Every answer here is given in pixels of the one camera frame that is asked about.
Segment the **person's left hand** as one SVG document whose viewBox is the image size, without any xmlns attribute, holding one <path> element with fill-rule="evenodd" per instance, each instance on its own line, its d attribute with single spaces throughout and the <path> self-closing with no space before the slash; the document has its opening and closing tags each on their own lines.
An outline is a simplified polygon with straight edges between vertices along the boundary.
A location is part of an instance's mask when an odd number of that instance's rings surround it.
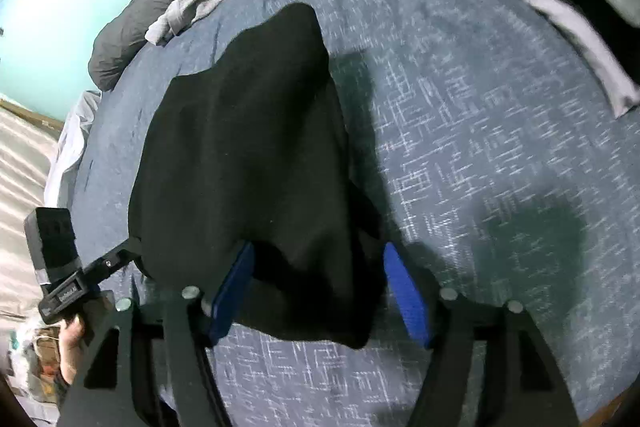
<svg viewBox="0 0 640 427">
<path fill-rule="evenodd" d="M 58 336 L 60 372 L 66 384 L 73 384 L 84 348 L 85 322 L 79 314 L 65 322 Z"/>
</svg>

